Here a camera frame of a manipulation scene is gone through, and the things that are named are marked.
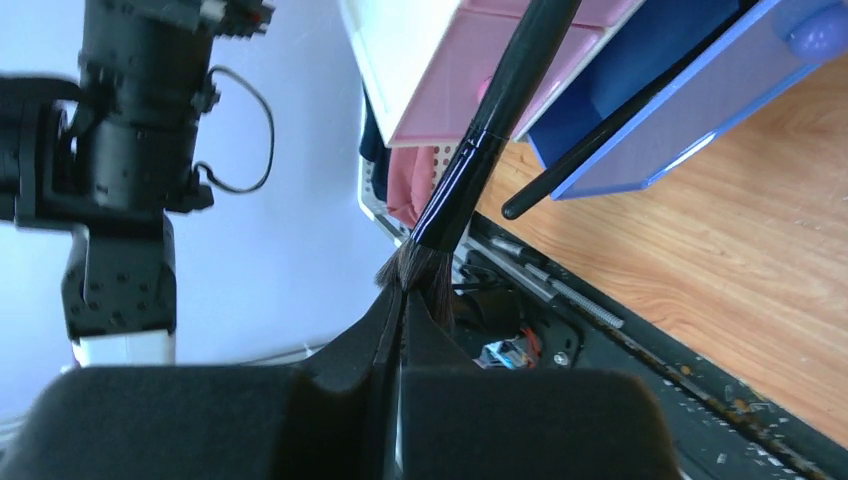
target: pink knob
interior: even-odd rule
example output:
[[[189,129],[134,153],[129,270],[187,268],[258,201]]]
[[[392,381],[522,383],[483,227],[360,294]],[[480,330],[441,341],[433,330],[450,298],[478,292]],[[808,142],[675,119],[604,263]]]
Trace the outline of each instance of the pink knob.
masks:
[[[486,81],[483,82],[482,85],[480,85],[480,88],[477,89],[477,103],[480,103],[480,102],[483,101],[483,95],[485,95],[486,90],[489,89],[490,83],[492,83],[492,77],[487,78]]]

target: wood surface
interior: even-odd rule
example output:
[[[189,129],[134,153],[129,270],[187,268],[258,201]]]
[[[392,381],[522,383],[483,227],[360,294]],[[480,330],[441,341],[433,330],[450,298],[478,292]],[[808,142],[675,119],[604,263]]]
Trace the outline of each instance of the wood surface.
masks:
[[[500,207],[541,169],[511,145],[481,213],[848,446],[848,56],[650,189]]]

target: drawer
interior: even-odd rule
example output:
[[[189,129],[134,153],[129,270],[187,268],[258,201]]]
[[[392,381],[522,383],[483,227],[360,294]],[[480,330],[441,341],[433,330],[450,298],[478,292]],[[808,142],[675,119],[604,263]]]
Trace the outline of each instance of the drawer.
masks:
[[[583,0],[574,23],[594,27],[617,24],[638,0]],[[463,7],[483,13],[521,17],[530,0],[464,0]]]
[[[811,22],[828,6],[842,10],[836,20],[823,19],[823,30],[816,31]],[[699,29],[725,22],[724,33],[561,184],[553,198],[649,187],[812,72],[822,53],[816,48],[846,47],[848,32],[833,34],[848,26],[848,7],[841,0],[761,0],[741,12],[737,2],[728,0],[647,0],[531,128],[529,139],[543,165],[555,163],[706,37]],[[676,22],[658,24],[664,15]],[[793,32],[799,32],[793,37],[796,43],[790,42]],[[830,44],[827,32],[834,37]],[[812,41],[799,45],[799,38]],[[675,51],[670,45],[686,48]]]
[[[458,11],[390,144],[436,145],[461,140],[518,21]],[[573,26],[569,30],[522,122],[570,77],[601,36],[602,32],[591,28]]]

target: purple knob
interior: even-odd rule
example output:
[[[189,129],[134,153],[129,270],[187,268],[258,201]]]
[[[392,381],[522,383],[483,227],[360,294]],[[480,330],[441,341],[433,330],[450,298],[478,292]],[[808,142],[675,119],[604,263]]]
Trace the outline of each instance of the purple knob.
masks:
[[[810,63],[823,63],[848,52],[848,5],[840,0],[805,20],[789,34],[789,48]]]

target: open drawer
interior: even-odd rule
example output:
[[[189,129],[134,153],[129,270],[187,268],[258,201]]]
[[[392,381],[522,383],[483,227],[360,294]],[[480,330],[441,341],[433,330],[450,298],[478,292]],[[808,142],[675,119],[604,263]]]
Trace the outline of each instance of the open drawer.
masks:
[[[844,0],[646,0],[529,131],[556,163],[616,108],[723,32],[554,192],[644,189],[848,49]]]

